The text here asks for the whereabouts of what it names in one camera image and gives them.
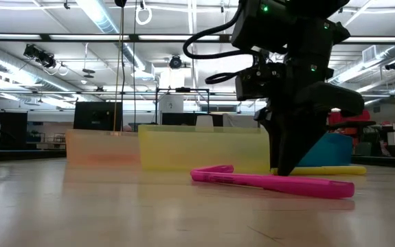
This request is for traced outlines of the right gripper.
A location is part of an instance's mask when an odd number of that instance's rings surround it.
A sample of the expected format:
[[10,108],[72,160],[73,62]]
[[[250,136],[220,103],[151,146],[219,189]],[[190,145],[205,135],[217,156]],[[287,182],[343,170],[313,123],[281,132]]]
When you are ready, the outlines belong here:
[[[264,58],[254,58],[253,65],[266,65]],[[332,73],[328,59],[316,55],[288,54],[286,80],[282,90],[267,100],[254,119],[263,126],[281,121],[278,130],[269,131],[270,168],[278,168],[278,176],[288,176],[308,151],[326,132],[326,117],[333,108],[345,115],[360,115],[364,109],[362,96],[349,89],[326,83]]]

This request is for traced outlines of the yellow highlighter marker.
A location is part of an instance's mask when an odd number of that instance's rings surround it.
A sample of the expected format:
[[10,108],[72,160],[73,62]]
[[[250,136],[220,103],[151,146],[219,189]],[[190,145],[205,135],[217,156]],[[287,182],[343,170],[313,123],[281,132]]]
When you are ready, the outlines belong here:
[[367,169],[364,166],[321,166],[321,167],[296,167],[290,173],[292,176],[313,175],[365,175]]

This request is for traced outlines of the white LED light strip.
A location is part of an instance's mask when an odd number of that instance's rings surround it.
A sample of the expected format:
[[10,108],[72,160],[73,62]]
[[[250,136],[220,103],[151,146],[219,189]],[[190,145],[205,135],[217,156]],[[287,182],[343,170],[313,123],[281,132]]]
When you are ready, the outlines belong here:
[[119,34],[50,34],[52,40],[128,40],[129,36]]
[[40,40],[38,34],[0,34],[0,40]]
[[395,36],[352,36],[346,43],[394,43]]
[[[139,35],[140,40],[179,40],[185,41],[191,38],[191,35]],[[219,36],[204,36],[198,38],[198,41],[219,41]]]

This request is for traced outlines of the teal plastic bin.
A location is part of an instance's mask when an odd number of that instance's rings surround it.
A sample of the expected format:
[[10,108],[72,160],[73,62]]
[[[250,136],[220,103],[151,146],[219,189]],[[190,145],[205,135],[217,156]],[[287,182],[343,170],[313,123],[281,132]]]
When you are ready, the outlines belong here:
[[347,166],[351,164],[352,138],[326,133],[297,164],[298,167]]

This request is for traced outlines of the grey white board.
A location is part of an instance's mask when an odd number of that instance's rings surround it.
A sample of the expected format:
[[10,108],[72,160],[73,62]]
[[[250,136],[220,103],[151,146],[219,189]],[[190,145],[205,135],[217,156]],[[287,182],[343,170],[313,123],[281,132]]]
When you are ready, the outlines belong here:
[[223,114],[223,126],[235,128],[261,128],[253,115]]

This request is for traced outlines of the red storage bins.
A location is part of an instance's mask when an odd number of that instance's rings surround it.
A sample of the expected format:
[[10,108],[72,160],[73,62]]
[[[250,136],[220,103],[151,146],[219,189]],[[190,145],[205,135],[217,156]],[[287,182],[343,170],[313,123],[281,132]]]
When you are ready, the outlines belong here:
[[342,115],[341,111],[332,111],[328,116],[328,124],[340,124],[347,121],[369,121],[370,113],[367,110],[364,110],[360,115],[345,117]]

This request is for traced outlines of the yellow translucent plastic bin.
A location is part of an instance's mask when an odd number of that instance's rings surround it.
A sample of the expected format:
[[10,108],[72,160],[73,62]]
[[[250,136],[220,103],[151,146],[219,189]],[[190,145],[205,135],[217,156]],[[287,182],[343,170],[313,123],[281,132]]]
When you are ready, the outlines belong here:
[[141,125],[142,168],[188,172],[232,165],[238,173],[268,174],[269,140],[259,128]]

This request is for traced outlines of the dark storage shelf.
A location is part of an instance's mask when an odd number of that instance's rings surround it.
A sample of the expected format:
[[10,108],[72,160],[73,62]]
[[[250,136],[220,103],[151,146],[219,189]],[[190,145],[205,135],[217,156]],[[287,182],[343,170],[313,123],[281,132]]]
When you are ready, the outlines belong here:
[[328,125],[330,132],[337,132],[352,138],[352,154],[354,156],[393,157],[388,150],[388,132],[393,127],[384,127],[375,121],[345,121]]

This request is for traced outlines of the black panel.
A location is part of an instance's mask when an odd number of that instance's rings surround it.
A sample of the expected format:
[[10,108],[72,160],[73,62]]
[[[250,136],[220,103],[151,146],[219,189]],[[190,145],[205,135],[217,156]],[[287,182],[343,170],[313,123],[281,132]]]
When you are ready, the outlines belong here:
[[[198,116],[207,116],[203,113],[163,113],[161,115],[162,125],[180,126],[186,124],[187,126],[195,126]],[[223,116],[210,114],[212,117],[213,126],[223,127]]]

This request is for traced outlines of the white building column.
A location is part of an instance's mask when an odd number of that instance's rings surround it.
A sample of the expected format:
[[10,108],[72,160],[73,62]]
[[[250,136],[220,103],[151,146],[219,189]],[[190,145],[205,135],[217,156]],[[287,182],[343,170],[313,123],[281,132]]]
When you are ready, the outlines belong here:
[[170,90],[159,92],[159,109],[163,113],[182,113],[183,95],[174,95],[176,88],[184,86],[185,76],[179,69],[169,69],[160,74],[159,87]]

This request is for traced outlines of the black monitor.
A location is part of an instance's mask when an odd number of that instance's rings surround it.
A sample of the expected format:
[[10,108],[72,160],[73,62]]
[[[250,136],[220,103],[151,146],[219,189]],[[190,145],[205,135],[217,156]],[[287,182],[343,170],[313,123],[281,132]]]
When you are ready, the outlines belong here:
[[120,131],[121,102],[77,102],[74,129]]

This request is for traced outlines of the orange translucent plastic bin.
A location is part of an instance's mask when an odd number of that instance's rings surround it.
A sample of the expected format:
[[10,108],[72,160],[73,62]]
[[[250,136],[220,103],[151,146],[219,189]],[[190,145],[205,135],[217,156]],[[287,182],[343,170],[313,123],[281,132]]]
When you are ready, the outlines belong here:
[[136,132],[71,129],[66,132],[70,167],[126,167],[140,165]]

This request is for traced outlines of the silver ventilation duct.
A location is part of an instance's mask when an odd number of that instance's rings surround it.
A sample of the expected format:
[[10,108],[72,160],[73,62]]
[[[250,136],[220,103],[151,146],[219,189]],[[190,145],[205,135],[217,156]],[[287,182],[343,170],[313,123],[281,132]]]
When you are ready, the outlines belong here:
[[[120,35],[119,27],[113,21],[103,0],[75,0],[84,13],[93,21],[97,28],[104,34]],[[128,43],[116,42],[114,45],[122,52],[127,62],[136,69],[144,70],[146,64],[137,55]]]
[[359,93],[376,91],[380,86],[395,83],[395,70],[385,65],[395,62],[395,45],[372,45],[361,52],[361,57],[335,70],[328,83]]
[[0,97],[40,102],[76,100],[80,89],[51,75],[31,60],[21,60],[0,50]]

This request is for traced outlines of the black stand frame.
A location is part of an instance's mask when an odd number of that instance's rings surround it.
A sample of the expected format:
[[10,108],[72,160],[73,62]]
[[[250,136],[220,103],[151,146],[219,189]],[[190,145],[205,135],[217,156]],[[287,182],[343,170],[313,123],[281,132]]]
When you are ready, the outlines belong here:
[[171,91],[173,93],[178,93],[180,95],[184,95],[186,93],[196,93],[199,97],[202,97],[205,99],[207,102],[207,107],[210,107],[210,90],[209,89],[194,89],[194,88],[189,88],[189,87],[179,87],[179,88],[155,88],[155,112],[154,112],[154,117],[155,117],[155,123],[158,124],[159,121],[159,93],[161,91],[165,92],[165,95],[169,94]]

